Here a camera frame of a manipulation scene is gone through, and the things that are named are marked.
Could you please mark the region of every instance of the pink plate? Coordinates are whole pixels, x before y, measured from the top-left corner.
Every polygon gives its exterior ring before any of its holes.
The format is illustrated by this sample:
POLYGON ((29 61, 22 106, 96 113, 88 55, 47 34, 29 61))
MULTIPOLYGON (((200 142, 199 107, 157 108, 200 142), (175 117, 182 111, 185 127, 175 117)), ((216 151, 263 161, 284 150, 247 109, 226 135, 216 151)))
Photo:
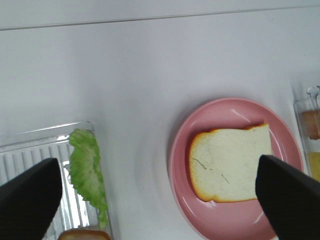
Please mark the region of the pink plate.
POLYGON ((203 202, 193 192, 188 152, 193 137, 212 129, 243 129, 269 123, 273 154, 302 171, 297 143, 286 124, 270 109, 241 98, 222 98, 194 111, 179 129, 170 153, 169 177, 175 201, 185 219, 209 240, 270 240, 276 236, 258 200, 203 202))

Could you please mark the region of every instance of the plastic tray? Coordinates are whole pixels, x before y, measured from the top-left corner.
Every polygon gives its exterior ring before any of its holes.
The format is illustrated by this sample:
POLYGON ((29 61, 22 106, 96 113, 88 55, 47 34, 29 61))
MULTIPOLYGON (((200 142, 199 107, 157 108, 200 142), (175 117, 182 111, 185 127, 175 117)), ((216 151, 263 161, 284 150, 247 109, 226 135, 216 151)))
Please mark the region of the plastic tray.
MULTIPOLYGON (((74 148, 68 137, 75 129, 86 129, 94 134, 90 122, 77 122, 0 137, 0 186, 43 159, 59 161, 63 194, 44 240, 56 240, 69 229, 98 229, 97 209, 83 201, 70 183, 69 157, 74 148)), ((110 219, 109 226, 103 230, 113 237, 110 219)))

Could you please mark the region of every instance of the clear plastic container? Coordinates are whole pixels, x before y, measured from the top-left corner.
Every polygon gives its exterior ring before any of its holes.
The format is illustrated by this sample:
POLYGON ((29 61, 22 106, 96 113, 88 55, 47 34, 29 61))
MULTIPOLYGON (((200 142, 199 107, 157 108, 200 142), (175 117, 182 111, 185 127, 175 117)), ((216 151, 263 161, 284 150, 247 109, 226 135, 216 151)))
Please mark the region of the clear plastic container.
MULTIPOLYGON (((58 159, 62 198, 44 240, 56 240, 69 229, 99 229, 97 209, 83 201, 70 182, 69 157, 74 148, 68 137, 75 129, 86 129, 94 134, 90 122, 77 122, 0 137, 0 186, 43 159, 58 159)), ((109 226, 103 231, 113 237, 110 219, 109 226)))
POLYGON ((309 87, 294 103, 308 173, 320 181, 320 86, 309 87))

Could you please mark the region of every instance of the plate rim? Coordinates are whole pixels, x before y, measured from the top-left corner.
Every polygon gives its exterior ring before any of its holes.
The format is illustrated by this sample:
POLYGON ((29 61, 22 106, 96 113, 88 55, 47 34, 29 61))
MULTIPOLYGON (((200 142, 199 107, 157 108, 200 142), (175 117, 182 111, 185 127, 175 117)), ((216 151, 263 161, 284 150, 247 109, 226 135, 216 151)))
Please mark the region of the plate rim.
MULTIPOLYGON (((271 110, 270 108, 268 108, 267 106, 262 105, 261 103, 258 103, 256 101, 247 99, 247 98, 242 98, 242 97, 222 97, 222 98, 217 98, 217 99, 213 99, 210 100, 200 106, 198 106, 196 109, 194 109, 187 118, 184 119, 183 123, 180 125, 179 130, 176 132, 175 136, 174 136, 174 140, 172 142, 171 148, 170 148, 170 155, 169 155, 169 159, 168 159, 168 176, 169 176, 169 181, 170 181, 170 186, 171 186, 171 191, 174 197, 174 201, 175 204, 178 206, 178 209, 180 211, 180 213, 182 214, 184 220, 189 224, 189 226, 191 226, 191 228, 199 235, 201 236, 203 239, 209 240, 209 238, 205 237, 200 231, 198 231, 194 225, 190 222, 189 218, 185 215, 181 205, 179 204, 179 200, 177 197, 177 193, 176 193, 176 188, 174 186, 174 182, 173 182, 173 169, 172 169, 172 164, 173 164, 173 157, 174 157, 174 152, 175 152, 175 148, 177 145, 177 141, 179 139, 179 136, 181 135, 181 131, 182 129, 185 127, 185 125, 187 124, 187 122, 198 112, 200 112, 202 109, 207 108, 209 105, 212 104, 216 104, 219 102, 225 102, 225 101, 242 101, 242 102, 247 102, 250 104, 254 104, 257 105, 265 110, 267 110, 268 112, 270 112, 271 114, 273 114, 281 123, 282 125, 286 128, 287 132, 289 133, 289 135, 291 136, 293 143, 297 149, 298 155, 299 155, 299 162, 300 162, 300 169, 299 171, 304 172, 304 164, 303 164, 303 160, 302 160, 302 155, 301 155, 301 151, 299 148, 299 145, 297 143, 296 138, 294 137, 293 133, 291 132, 290 128, 287 126, 287 124, 285 123, 285 121, 283 121, 281 119, 281 117, 278 116, 278 114, 276 114, 273 110, 271 110)), ((277 235, 273 236, 270 240, 275 240, 277 238, 277 235)))

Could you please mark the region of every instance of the lettuce leaf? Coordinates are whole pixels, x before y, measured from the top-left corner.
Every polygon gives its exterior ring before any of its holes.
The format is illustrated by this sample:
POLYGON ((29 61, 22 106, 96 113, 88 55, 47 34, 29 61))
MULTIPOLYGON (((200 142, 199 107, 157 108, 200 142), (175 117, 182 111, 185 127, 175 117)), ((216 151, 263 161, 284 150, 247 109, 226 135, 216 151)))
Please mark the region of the lettuce leaf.
POLYGON ((94 135, 84 129, 75 129, 69 136, 69 143, 74 146, 70 156, 70 177, 74 189, 83 200, 98 209, 99 227, 108 223, 104 178, 100 170, 100 149, 94 135))

